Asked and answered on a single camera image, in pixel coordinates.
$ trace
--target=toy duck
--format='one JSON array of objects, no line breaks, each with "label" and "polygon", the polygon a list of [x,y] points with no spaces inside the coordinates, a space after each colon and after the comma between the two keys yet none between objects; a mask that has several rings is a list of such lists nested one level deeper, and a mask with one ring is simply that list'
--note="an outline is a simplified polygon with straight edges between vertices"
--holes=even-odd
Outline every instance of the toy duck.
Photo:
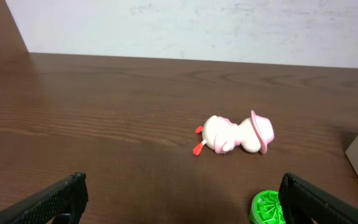
[{"label": "toy duck", "polygon": [[273,126],[269,119],[263,118],[251,111],[251,117],[245,119],[240,125],[231,123],[227,118],[220,116],[210,117],[204,124],[196,129],[202,132],[203,141],[194,149],[193,154],[198,156],[206,144],[217,154],[227,153],[234,147],[241,145],[248,152],[265,154],[267,144],[273,141]]}]

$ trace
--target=white wall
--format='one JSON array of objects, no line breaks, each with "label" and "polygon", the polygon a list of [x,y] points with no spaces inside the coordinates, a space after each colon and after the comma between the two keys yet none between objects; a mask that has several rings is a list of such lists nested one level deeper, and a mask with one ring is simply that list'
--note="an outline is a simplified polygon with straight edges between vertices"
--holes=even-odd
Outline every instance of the white wall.
[{"label": "white wall", "polygon": [[30,52],[358,68],[358,0],[7,0]]}]

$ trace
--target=pink hat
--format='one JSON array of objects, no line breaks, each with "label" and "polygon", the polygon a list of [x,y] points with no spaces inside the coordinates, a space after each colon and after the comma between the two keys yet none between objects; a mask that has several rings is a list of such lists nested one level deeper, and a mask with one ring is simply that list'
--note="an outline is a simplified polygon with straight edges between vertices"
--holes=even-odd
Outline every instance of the pink hat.
[{"label": "pink hat", "polygon": [[274,139],[273,126],[269,119],[256,115],[253,110],[251,110],[251,124],[262,146],[260,152],[265,154],[267,152],[267,144]]}]

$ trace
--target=green lid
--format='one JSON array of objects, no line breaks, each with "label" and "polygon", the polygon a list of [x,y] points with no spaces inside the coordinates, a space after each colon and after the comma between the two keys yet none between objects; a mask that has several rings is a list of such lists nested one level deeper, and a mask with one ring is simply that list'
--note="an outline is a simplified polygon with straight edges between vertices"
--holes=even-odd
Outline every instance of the green lid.
[{"label": "green lid", "polygon": [[249,220],[254,224],[285,224],[278,192],[265,190],[257,194],[252,201]]}]

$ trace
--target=pink hat brim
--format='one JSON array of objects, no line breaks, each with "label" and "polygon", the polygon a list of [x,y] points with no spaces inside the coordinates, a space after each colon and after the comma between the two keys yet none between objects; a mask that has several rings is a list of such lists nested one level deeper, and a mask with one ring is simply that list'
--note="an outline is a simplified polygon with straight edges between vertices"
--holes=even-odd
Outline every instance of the pink hat brim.
[{"label": "pink hat brim", "polygon": [[267,152],[267,144],[266,142],[263,140],[262,135],[260,134],[259,128],[256,125],[256,114],[253,110],[251,110],[251,124],[252,127],[254,128],[254,131],[256,133],[256,136],[258,137],[259,143],[260,143],[260,153],[262,154],[266,154]]}]

